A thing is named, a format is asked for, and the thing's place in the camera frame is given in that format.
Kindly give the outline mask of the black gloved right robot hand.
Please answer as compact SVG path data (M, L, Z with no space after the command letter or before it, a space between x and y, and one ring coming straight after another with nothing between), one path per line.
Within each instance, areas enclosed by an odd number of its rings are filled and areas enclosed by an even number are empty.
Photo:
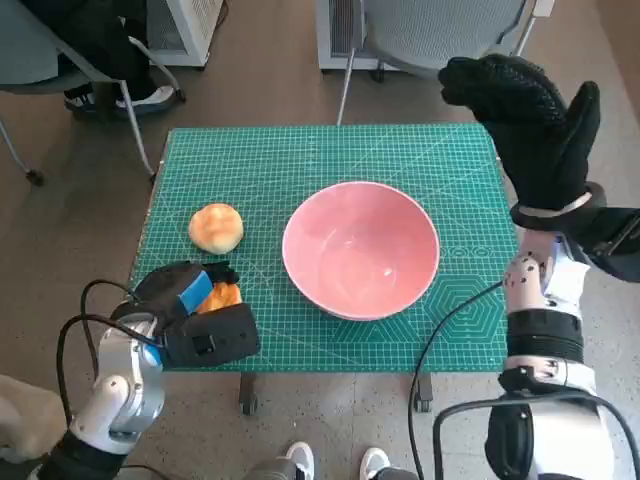
M586 193L600 127L600 89L565 103L544 70L518 56L455 57L438 73L443 100L468 108L491 136L521 205L559 211Z

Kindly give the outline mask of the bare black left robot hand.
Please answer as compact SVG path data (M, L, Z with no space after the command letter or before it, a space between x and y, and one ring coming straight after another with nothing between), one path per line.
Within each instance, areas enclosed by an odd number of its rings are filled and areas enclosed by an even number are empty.
M169 326L194 313L207 313L242 302L239 275L228 261L179 261L159 267L134 290L135 310L150 312Z

